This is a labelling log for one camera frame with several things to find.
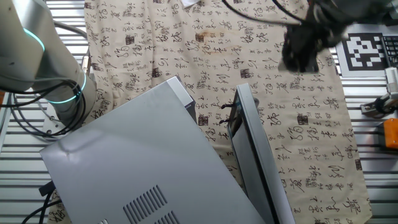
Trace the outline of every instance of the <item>black cable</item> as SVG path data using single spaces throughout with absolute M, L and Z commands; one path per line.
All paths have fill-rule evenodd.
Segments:
M 32 218 L 34 215 L 36 215 L 36 214 L 38 214 L 39 212 L 41 212 L 43 209 L 49 208 L 49 207 L 51 207 L 51 206 L 53 206 L 53 205 L 56 205 L 56 204 L 59 204 L 59 203 L 61 203 L 61 202 L 62 202 L 62 200 L 57 200 L 56 202 L 49 203 L 47 206 L 43 206 L 43 207 L 37 209 L 36 211 L 34 211 L 34 212 L 32 212 L 30 215 L 28 215 L 28 216 L 24 219 L 24 221 L 22 221 L 21 224 L 26 224 L 26 223 L 30 220 L 30 218 Z
M 74 83 L 72 83 L 72 82 L 67 83 L 67 85 L 69 85 L 69 87 L 71 87 L 71 88 L 74 88 L 74 87 L 76 86 L 76 85 L 75 85 Z M 77 86 L 77 88 L 74 89 L 74 94 L 76 95 L 76 102 L 77 102 L 77 104 L 76 104 L 76 111 L 75 111 L 75 114 L 73 115 L 73 118 L 74 118 L 74 119 L 72 119 L 62 130 L 60 130 L 60 131 L 58 131 L 58 132 L 56 132 L 56 133 L 54 133 L 54 134 L 45 133 L 45 132 L 43 132 L 43 131 L 37 129 L 37 128 L 34 127 L 33 125 L 31 125 L 31 124 L 26 120 L 26 118 L 24 117 L 24 115 L 22 114 L 21 109 L 18 108 L 18 107 L 16 107 L 16 109 L 11 108 L 11 113 L 12 113 L 14 119 L 17 121 L 17 123 L 21 126 L 21 128 L 24 129 L 25 131 L 27 131 L 27 132 L 28 132 L 29 134 L 31 134 L 31 135 L 40 136 L 40 137 L 43 137 L 43 138 L 44 138 L 44 137 L 53 138 L 54 136 L 63 135 L 63 134 L 66 134 L 66 133 L 70 132 L 70 131 L 73 130 L 77 125 L 79 125 L 79 124 L 83 121 L 84 115 L 85 115 L 85 113 L 86 113 L 86 101 L 85 101 L 85 97 L 84 97 L 83 93 L 80 92 L 80 87 L 79 87 L 79 86 Z M 15 94 L 12 94 L 12 96 L 14 97 L 14 101 L 17 102 L 17 98 L 16 98 Z M 77 116 L 78 116 L 78 114 L 79 114 L 79 112 L 80 112 L 80 103 L 81 103 L 81 101 L 83 102 L 83 111 L 81 112 L 81 115 L 80 115 L 79 119 L 76 121 L 76 118 L 77 118 Z M 28 126 L 30 126 L 32 129 L 34 129 L 34 130 L 37 131 L 37 132 L 35 133 L 35 132 L 32 132 L 32 131 L 28 130 L 27 128 L 25 128 L 25 127 L 19 122 L 18 117 L 16 116 L 14 110 L 18 110 L 19 115 L 21 116 L 22 120 L 23 120 Z
M 304 26 L 317 26 L 318 25 L 318 23 L 309 22 L 309 21 L 306 21 L 302 18 L 299 18 L 299 17 L 293 15 L 288 10 L 286 10 L 281 4 L 279 4 L 278 0 L 272 0 L 272 2 L 276 5 L 276 7 L 278 7 L 279 10 L 281 10 L 282 12 L 284 12 L 286 15 L 290 16 L 291 18 L 293 18 L 297 21 L 300 21 L 302 23 L 302 25 L 304 25 Z
M 6 91 L 6 92 L 9 92 L 9 93 L 17 93 L 17 94 L 22 94 L 22 95 L 30 95 L 30 94 L 35 94 L 35 93 L 41 93 L 41 95 L 38 96 L 37 98 L 35 98 L 34 100 L 31 100 L 31 101 L 28 101 L 28 102 L 25 102 L 25 103 L 19 103 L 19 104 L 16 104 L 16 105 L 9 105 L 9 104 L 7 104 L 7 105 L 0 105 L 0 108 L 20 107 L 20 106 L 26 106 L 26 105 L 35 103 L 35 102 L 41 100 L 42 98 L 44 98 L 45 96 L 47 96 L 49 93 L 51 93 L 51 92 L 54 91 L 55 89 L 57 89 L 57 88 L 59 88 L 59 87 L 61 87 L 61 86 L 64 86 L 64 85 L 68 85 L 69 82 L 63 81 L 63 82 L 59 83 L 58 85 L 55 85 L 55 86 L 50 87 L 50 88 L 45 89 L 45 90 L 30 91 L 30 92 L 25 92 L 25 91 L 14 91 L 14 90 L 9 90 L 9 89 L 7 89 L 7 88 L 1 87 L 0 90 Z
M 268 20 L 263 20 L 263 19 L 257 19 L 255 17 L 251 17 L 249 15 L 243 14 L 242 12 L 239 12 L 238 10 L 236 10 L 234 7 L 232 7 L 226 0 L 221 0 L 224 5 L 231 11 L 235 12 L 236 14 L 246 18 L 246 19 L 250 19 L 252 21 L 256 21 L 256 22 L 265 22 L 268 24 L 274 24 L 274 25 L 284 25 L 284 26 L 299 26 L 300 24 L 291 24 L 288 22 L 279 22 L 279 21 L 268 21 Z
M 11 97 L 8 98 L 8 102 L 7 102 L 7 103 L 11 103 Z M 31 128 L 33 128 L 34 130 L 36 130 L 37 133 L 34 133 L 34 132 L 28 130 L 27 128 L 25 128 L 25 126 L 18 120 L 18 117 L 17 117 L 17 115 L 15 114 L 15 111 L 14 111 L 13 108 L 11 108 L 11 114 L 12 114 L 12 116 L 14 117 L 15 121 L 18 123 L 18 125 L 19 125 L 23 130 L 25 130 L 27 133 L 29 133 L 29 134 L 31 134 L 31 135 L 34 135 L 34 136 L 45 137 L 45 136 L 43 136 L 43 135 L 40 133 L 40 130 L 38 130 L 37 128 L 33 127 L 33 125 L 31 125 L 30 123 L 27 123 L 26 120 L 24 120 L 24 122 L 27 123 L 27 124 L 28 124 Z
M 49 204 L 52 192 L 54 192 L 54 190 L 52 190 L 50 193 L 48 193 L 47 197 L 44 200 L 43 210 L 42 210 L 42 213 L 40 214 L 39 224 L 43 224 L 43 222 L 44 222 L 45 210 L 47 209 L 46 206 Z

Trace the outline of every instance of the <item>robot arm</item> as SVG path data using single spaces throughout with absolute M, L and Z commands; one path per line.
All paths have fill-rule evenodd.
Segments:
M 393 9 L 391 0 L 311 0 L 300 26 L 288 26 L 280 70 L 318 72 L 317 53 L 343 40 L 347 26 L 354 22 L 382 22 Z
M 95 101 L 95 84 L 68 51 L 55 31 L 50 9 L 42 0 L 0 1 L 0 89 L 43 90 L 62 80 L 79 84 L 85 97 L 86 116 Z M 47 78 L 48 81 L 37 82 Z M 45 98 L 64 124 L 75 119 L 76 98 L 67 86 Z

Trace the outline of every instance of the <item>laptop vent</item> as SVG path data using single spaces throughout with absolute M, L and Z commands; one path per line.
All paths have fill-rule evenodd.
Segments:
M 105 219 L 105 220 L 100 221 L 98 224 L 109 224 L 109 223 L 108 223 L 108 221 Z
M 163 216 L 155 222 L 155 224 L 180 224 L 180 222 L 177 220 L 177 217 L 175 216 L 174 212 L 170 212 L 167 215 Z
M 137 224 L 167 204 L 159 186 L 149 189 L 144 194 L 123 207 L 131 224 Z

